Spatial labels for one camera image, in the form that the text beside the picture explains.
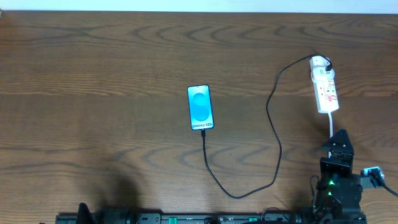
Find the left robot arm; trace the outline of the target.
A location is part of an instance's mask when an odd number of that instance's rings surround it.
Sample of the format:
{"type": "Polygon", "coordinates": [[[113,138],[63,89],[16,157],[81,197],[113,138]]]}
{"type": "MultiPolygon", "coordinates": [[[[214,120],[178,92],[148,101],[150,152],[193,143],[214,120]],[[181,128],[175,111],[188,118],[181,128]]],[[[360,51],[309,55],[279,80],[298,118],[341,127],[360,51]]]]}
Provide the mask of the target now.
{"type": "Polygon", "coordinates": [[[129,210],[105,208],[91,213],[87,204],[80,203],[76,224],[136,224],[136,215],[129,210]]]}

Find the blue Galaxy smartphone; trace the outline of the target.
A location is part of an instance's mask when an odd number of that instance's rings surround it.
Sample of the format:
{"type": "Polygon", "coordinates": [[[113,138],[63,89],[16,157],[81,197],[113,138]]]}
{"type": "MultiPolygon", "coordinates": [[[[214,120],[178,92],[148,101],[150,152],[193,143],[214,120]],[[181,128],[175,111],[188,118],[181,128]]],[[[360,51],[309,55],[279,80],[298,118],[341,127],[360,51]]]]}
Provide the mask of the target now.
{"type": "Polygon", "coordinates": [[[187,88],[191,129],[214,128],[210,87],[208,85],[189,86],[187,88]]]}

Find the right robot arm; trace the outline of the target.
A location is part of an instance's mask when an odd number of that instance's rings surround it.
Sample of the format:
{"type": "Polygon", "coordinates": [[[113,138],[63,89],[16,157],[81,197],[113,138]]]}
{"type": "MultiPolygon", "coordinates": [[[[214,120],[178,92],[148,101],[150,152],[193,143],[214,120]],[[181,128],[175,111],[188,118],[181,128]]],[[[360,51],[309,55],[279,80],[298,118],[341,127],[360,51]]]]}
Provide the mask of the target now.
{"type": "Polygon", "coordinates": [[[329,152],[320,158],[321,177],[312,208],[302,213],[304,223],[367,222],[361,211],[360,201],[363,186],[360,176],[353,174],[354,149],[346,130],[337,131],[322,146],[329,152]]]}

